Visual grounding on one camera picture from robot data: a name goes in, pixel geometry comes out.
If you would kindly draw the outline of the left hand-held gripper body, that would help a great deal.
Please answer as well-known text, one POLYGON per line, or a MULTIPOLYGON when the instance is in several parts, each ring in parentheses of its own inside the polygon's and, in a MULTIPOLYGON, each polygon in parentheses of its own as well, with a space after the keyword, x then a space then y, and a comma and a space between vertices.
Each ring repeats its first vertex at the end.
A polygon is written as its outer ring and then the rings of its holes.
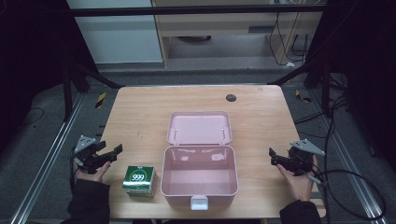
POLYGON ((96 170, 102 167, 106 161, 102 155, 94 152, 95 145, 99 143, 95 138, 82 135, 72 150, 70 159, 75 162, 81 170, 94 174, 96 170))

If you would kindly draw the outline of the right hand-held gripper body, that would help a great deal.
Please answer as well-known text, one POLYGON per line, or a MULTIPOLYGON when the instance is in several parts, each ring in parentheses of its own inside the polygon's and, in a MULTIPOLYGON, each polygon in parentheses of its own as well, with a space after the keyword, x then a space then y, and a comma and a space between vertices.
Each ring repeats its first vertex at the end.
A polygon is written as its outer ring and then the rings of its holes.
POLYGON ((313 168, 313 156, 324 156, 325 152, 307 139, 293 141, 284 168, 295 176, 309 173, 313 168))

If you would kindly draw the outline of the person's left hand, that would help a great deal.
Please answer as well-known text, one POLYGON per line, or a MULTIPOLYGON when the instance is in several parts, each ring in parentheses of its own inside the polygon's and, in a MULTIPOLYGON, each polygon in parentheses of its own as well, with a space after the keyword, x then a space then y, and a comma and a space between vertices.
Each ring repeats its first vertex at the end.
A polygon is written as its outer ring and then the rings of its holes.
POLYGON ((94 174, 89 174, 85 170, 81 170, 76 163, 73 164, 73 174, 75 180, 81 179, 81 180, 88 180, 88 181, 93 181, 93 182, 103 182, 103 176, 111 166, 111 162, 107 161, 102 167, 98 168, 94 174))

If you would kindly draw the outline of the person's right hand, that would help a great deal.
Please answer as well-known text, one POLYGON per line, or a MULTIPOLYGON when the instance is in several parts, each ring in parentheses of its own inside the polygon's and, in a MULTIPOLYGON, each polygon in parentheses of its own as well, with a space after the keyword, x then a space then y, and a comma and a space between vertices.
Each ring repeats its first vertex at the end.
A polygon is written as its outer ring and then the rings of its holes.
POLYGON ((294 176, 292 172, 286 170, 281 164, 276 166, 278 171, 286 179, 291 196, 296 201, 309 202, 314 182, 310 179, 313 172, 305 175, 294 176))

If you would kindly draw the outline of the green and white medicine box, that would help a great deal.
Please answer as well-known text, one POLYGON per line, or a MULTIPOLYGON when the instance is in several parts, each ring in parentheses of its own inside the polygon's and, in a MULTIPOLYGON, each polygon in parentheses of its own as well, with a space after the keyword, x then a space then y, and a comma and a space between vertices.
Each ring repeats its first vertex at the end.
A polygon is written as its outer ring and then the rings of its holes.
POLYGON ((129 166, 127 168, 122 189, 130 197, 153 198, 156 192, 157 173, 152 166, 129 166))

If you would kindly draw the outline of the black metal stand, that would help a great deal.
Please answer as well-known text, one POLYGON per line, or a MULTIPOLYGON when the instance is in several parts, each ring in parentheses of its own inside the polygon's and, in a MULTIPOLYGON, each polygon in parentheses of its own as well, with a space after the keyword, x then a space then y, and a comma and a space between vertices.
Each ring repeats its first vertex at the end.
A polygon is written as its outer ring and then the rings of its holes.
POLYGON ((62 75, 64 87, 64 121, 69 120, 73 112, 71 85, 74 85, 78 92, 88 92, 90 89, 90 84, 85 76, 92 77, 111 89, 122 88, 122 85, 101 76, 98 72, 94 72, 73 58, 65 60, 62 75))
POLYGON ((327 56, 311 57, 305 61, 305 64, 294 69, 287 75, 269 82, 269 85, 281 86, 303 73, 307 73, 304 85, 308 89, 313 89, 319 83, 321 84, 321 109, 330 118, 332 116, 330 106, 331 71, 330 59, 327 56))

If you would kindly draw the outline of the pink plastic box with lid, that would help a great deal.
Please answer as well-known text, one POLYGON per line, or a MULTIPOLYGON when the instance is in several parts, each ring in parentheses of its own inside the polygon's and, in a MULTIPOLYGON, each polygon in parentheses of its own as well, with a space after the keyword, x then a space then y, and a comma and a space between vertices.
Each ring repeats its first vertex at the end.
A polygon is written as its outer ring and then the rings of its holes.
POLYGON ((171 206, 207 211, 231 205, 239 189, 232 139, 224 111, 171 114, 161 178, 171 206))

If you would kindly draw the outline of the white cabinet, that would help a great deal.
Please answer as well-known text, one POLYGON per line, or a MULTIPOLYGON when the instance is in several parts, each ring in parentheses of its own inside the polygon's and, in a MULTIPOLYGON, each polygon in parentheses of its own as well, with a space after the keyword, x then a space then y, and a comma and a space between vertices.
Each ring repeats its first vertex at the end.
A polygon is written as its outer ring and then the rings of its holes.
MULTIPOLYGON (((67 0, 71 9, 151 7, 150 0, 67 0)), ((97 64, 161 63, 163 56, 154 17, 76 17, 97 64)))

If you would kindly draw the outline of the light wooden desk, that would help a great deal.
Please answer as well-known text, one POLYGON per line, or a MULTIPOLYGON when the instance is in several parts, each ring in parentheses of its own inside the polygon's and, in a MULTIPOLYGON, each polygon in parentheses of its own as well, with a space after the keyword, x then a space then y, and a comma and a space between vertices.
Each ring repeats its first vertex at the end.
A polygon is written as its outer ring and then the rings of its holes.
MULTIPOLYGON (((155 7, 314 5, 326 0, 150 0, 155 7)), ((277 63, 291 60, 298 35, 316 32, 320 12, 158 15, 162 37, 264 34, 277 63)))

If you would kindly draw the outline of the aluminium floor rail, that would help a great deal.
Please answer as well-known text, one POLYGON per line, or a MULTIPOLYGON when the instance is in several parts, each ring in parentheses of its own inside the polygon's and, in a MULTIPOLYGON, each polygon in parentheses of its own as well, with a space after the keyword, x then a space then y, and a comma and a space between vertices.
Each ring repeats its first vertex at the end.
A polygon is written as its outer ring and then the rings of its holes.
MULTIPOLYGON (((337 153, 343 167, 354 174, 359 174, 360 171, 352 160, 351 156, 347 152, 347 148, 344 145, 339 133, 335 130, 335 126, 331 119, 328 119, 325 115, 322 115, 322 119, 326 127, 329 128, 329 138, 332 141, 334 151, 337 153)), ((371 187, 368 182, 360 177, 353 175, 351 177, 351 184, 353 189, 357 193, 361 205, 369 218, 374 218, 372 224, 388 224, 385 215, 385 208, 381 208, 380 204, 376 200, 374 194, 371 191, 371 187)))
POLYGON ((85 98, 83 93, 78 93, 75 102, 72 104, 72 112, 69 118, 62 123, 60 130, 57 132, 55 139, 52 142, 52 145, 49 148, 49 151, 41 163, 39 170, 37 171, 35 178, 26 192, 23 200, 21 201, 19 207, 13 214, 12 218, 8 222, 8 224, 25 224, 34 205, 35 202, 40 195, 47 179, 50 174, 50 171, 56 162, 58 155, 64 145, 64 142, 70 133, 70 130, 78 116, 79 110, 81 108, 81 104, 85 98))

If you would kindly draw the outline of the black horizontal frame bar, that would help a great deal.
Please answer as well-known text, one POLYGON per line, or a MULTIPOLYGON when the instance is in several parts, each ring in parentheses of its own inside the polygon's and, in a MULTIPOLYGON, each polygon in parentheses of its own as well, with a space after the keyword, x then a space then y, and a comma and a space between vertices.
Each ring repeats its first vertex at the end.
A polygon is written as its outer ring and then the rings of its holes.
POLYGON ((124 8, 80 8, 69 9, 74 17, 102 16, 146 16, 146 15, 189 15, 189 14, 234 14, 234 13, 278 13, 320 12, 327 5, 242 5, 242 6, 193 6, 193 7, 124 7, 124 8))

